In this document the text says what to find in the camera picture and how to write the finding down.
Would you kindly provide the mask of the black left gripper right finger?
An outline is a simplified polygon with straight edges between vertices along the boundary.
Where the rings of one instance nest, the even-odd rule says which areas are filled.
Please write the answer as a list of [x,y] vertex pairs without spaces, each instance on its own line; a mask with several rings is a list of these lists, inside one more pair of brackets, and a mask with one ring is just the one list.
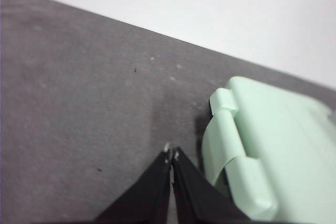
[[249,217],[205,179],[180,147],[173,151],[172,166],[179,223],[249,223]]

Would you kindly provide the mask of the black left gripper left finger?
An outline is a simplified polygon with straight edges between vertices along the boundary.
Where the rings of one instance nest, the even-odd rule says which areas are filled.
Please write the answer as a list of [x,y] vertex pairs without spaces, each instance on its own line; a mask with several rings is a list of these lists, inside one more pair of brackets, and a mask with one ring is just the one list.
[[97,223],[167,223],[170,150],[161,151],[139,179],[95,218]]

